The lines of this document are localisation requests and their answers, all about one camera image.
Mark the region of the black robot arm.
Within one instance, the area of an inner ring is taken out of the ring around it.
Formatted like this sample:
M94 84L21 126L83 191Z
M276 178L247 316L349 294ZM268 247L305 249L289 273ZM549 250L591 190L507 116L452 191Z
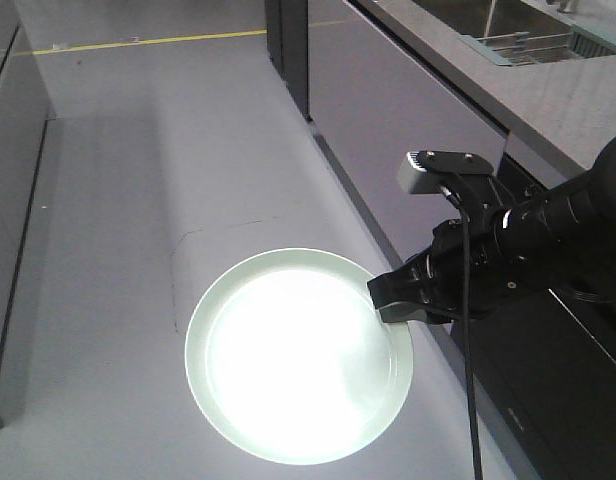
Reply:
M368 283L385 323L479 319L498 307L616 262L616 137L591 169L518 201L474 153L414 151L397 178L460 214L432 244Z

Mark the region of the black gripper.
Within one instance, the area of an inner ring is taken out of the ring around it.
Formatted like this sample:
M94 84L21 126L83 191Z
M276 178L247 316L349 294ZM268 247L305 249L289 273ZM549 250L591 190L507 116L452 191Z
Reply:
M465 255L464 229L458 219L435 227L432 244L413 260L414 267L405 265L367 282L383 323L449 323L462 315L466 289L468 311L474 318L488 315L513 296L509 287L513 276L493 240L470 238Z

